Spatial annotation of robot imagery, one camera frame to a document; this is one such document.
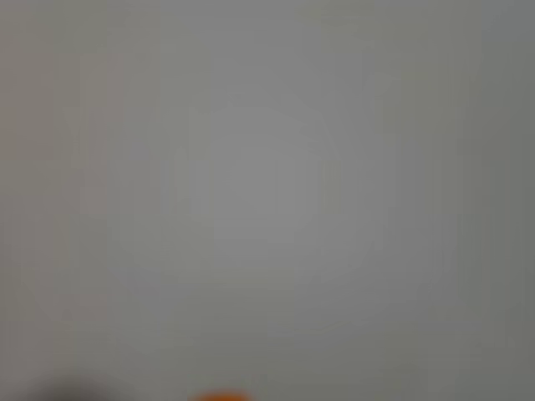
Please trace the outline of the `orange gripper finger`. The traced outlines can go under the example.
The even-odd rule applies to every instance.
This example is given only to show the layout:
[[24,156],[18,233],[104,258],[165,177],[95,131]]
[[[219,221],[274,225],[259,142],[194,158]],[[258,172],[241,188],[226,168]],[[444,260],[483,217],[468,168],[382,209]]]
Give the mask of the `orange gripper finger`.
[[254,398],[247,393],[237,390],[212,390],[209,392],[199,393],[189,401],[253,401]]

